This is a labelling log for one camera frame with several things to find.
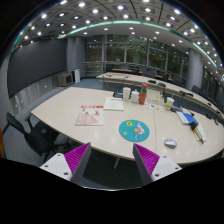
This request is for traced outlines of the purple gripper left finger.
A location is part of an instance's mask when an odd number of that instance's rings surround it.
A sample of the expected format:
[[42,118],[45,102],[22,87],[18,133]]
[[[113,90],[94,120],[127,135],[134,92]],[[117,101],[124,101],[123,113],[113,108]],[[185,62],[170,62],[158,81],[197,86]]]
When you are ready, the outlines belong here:
[[86,143],[66,154],[56,153],[41,169],[80,185],[90,155],[91,144]]

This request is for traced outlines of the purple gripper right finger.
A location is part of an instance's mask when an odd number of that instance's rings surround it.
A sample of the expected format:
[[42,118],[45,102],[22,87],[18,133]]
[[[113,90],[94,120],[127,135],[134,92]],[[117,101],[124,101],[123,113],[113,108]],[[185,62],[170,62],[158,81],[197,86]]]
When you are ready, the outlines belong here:
[[181,170],[181,167],[167,156],[159,156],[149,149],[133,144],[133,155],[143,185],[147,185]]

